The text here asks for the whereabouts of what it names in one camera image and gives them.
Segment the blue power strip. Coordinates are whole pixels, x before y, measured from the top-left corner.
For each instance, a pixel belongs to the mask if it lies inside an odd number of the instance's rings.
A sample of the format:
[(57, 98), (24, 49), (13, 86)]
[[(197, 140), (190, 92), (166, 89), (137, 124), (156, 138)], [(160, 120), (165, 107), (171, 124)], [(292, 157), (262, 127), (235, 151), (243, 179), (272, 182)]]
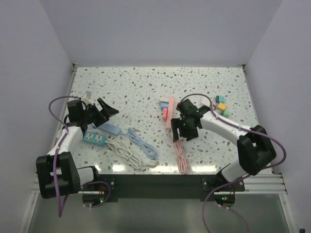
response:
[(121, 132), (121, 128), (118, 126), (115, 126), (113, 124), (110, 124), (108, 122), (102, 124), (98, 127), (100, 130), (103, 130), (107, 133), (113, 134), (113, 135), (119, 135)]

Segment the teal power strip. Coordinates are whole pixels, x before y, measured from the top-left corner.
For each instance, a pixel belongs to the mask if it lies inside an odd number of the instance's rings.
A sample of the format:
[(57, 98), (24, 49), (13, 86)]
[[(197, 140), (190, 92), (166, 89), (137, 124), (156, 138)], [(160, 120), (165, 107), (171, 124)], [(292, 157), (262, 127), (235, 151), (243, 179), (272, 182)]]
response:
[(98, 147), (104, 147), (107, 137), (97, 132), (86, 131), (82, 141)]

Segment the pink power strip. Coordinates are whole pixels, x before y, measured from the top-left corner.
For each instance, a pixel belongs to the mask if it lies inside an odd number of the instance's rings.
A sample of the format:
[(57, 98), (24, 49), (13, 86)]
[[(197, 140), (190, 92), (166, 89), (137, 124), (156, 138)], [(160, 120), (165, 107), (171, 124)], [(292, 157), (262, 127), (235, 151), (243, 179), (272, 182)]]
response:
[(171, 119), (173, 115), (174, 107), (174, 96), (169, 97), (168, 110), (167, 110), (167, 119), (166, 119), (166, 130), (170, 131), (172, 129)]

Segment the white charger cube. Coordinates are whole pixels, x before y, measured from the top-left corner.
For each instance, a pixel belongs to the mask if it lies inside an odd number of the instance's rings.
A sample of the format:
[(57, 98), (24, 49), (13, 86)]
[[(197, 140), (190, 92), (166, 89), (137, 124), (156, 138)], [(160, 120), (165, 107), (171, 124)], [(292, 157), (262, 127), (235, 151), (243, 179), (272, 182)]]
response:
[(208, 99), (203, 99), (201, 100), (201, 104), (207, 107), (210, 107), (210, 101)]

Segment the yellow plug adapter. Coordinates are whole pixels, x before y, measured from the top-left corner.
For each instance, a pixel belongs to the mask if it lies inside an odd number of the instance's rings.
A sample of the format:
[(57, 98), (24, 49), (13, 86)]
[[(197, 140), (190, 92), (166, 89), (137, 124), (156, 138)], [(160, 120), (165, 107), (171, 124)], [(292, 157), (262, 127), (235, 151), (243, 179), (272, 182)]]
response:
[(219, 111), (225, 111), (226, 110), (226, 107), (227, 105), (223, 102), (220, 102), (218, 105), (217, 105), (217, 110)]

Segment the green plug adapter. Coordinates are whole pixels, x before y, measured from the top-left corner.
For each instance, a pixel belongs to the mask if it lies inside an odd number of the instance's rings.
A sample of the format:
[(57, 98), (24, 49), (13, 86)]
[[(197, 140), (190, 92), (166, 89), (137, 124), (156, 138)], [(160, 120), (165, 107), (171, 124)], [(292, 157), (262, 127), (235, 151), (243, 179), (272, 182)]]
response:
[(224, 110), (224, 111), (221, 111), (220, 115), (225, 118), (229, 118), (231, 113), (228, 110)]

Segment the light blue plug adapter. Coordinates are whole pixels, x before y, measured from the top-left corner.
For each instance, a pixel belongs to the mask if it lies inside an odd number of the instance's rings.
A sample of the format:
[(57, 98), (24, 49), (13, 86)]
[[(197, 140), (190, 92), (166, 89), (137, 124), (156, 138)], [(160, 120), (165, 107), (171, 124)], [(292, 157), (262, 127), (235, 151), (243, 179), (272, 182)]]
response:
[(224, 96), (217, 95), (215, 99), (216, 99), (216, 103), (225, 103)]

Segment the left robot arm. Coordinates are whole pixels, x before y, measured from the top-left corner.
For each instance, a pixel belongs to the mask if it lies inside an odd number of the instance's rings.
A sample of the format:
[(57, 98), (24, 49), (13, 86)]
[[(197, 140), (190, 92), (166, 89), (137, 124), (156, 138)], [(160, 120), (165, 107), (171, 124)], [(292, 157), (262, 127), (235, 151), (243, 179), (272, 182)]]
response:
[(89, 190), (100, 187), (101, 179), (94, 166), (77, 168), (72, 152), (84, 138), (88, 126), (99, 127), (118, 114), (117, 109), (97, 99), (101, 109), (94, 103), (87, 103), (81, 98), (74, 98), (67, 103), (68, 114), (61, 121), (61, 136), (47, 155), (36, 159), (36, 172), (42, 198), (50, 199), (69, 194), (76, 194), (84, 185)]

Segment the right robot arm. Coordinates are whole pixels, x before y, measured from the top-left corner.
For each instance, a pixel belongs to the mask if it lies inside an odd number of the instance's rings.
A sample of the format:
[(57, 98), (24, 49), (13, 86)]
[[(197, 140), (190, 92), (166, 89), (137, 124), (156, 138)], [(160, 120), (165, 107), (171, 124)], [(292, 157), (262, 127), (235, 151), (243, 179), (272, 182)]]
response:
[(265, 137), (266, 130), (257, 125), (248, 127), (237, 125), (216, 114), (210, 107), (196, 107), (189, 99), (177, 104), (179, 118), (171, 119), (173, 142), (180, 137), (190, 141), (198, 137), (198, 129), (212, 131), (234, 144), (238, 150), (237, 161), (228, 164), (217, 174), (215, 187), (227, 191), (234, 181), (247, 176), (255, 176), (276, 158), (271, 139)]

